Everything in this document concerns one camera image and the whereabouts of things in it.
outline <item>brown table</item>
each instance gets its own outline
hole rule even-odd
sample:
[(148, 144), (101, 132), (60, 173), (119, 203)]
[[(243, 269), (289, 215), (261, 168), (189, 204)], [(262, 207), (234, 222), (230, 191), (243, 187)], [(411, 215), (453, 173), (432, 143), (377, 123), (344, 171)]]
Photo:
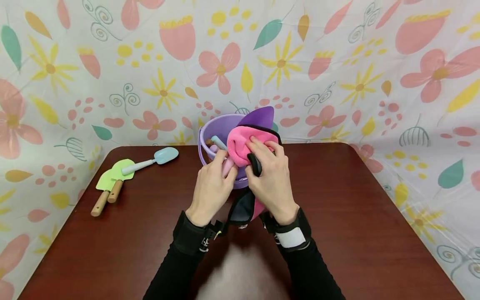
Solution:
[[(123, 185), (99, 218), (95, 184), (120, 159), (143, 161), (161, 147), (110, 152), (20, 296), (28, 299), (141, 299), (188, 208), (201, 164), (196, 146)], [(285, 146), (295, 200), (347, 299), (462, 299), (408, 223), (344, 144)], [(231, 201), (218, 213), (225, 219)], [(192, 283), (192, 299), (289, 299), (286, 264), (255, 220), (217, 239)]]

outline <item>floral backdrop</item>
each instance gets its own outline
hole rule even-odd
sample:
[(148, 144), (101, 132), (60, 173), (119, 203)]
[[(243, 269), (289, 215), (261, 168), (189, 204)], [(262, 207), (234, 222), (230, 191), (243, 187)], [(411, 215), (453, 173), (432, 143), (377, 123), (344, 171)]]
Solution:
[(273, 106), (348, 143), (467, 299), (480, 289), (480, 3), (0, 0), (0, 299), (105, 155)]

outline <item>wrist strap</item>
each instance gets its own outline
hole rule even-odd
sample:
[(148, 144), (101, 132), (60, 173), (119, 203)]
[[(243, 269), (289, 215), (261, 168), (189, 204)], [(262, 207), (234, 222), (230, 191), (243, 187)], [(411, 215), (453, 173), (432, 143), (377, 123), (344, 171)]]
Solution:
[(190, 222), (182, 211), (173, 229), (173, 244), (177, 249), (188, 255), (195, 255), (197, 252), (208, 252), (208, 244), (223, 230), (223, 223), (216, 221), (215, 225), (208, 224), (205, 227), (195, 226)]
[(269, 212), (260, 215), (268, 233), (275, 237), (275, 242), (287, 252), (300, 250), (308, 246), (312, 236), (312, 229), (307, 218), (300, 208), (295, 220), (286, 226), (281, 226), (270, 216)]

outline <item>blue toy shovel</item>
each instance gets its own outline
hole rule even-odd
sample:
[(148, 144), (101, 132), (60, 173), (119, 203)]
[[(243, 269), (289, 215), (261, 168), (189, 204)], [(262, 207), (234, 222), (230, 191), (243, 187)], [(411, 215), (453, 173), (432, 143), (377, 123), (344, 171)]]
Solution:
[(173, 147), (163, 148), (158, 150), (153, 154), (154, 159), (149, 159), (146, 161), (142, 161), (140, 163), (136, 163), (134, 165), (129, 165), (121, 169), (122, 175), (127, 175), (138, 171), (142, 168), (145, 168), (153, 163), (158, 163), (159, 165), (163, 165), (173, 159), (175, 159), (179, 155), (179, 151)]

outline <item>pink towel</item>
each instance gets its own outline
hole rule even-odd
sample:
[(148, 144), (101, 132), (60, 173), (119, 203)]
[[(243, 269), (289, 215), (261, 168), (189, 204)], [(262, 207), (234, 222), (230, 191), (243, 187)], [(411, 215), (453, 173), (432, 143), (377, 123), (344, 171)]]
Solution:
[(262, 143), (268, 141), (278, 143), (278, 138), (272, 133), (247, 126), (235, 127), (228, 134), (227, 149), (228, 156), (231, 157), (239, 167), (244, 167), (250, 164), (250, 161), (247, 158), (247, 154), (250, 153), (250, 149), (247, 147), (247, 141), (250, 140), (251, 136), (256, 137)]

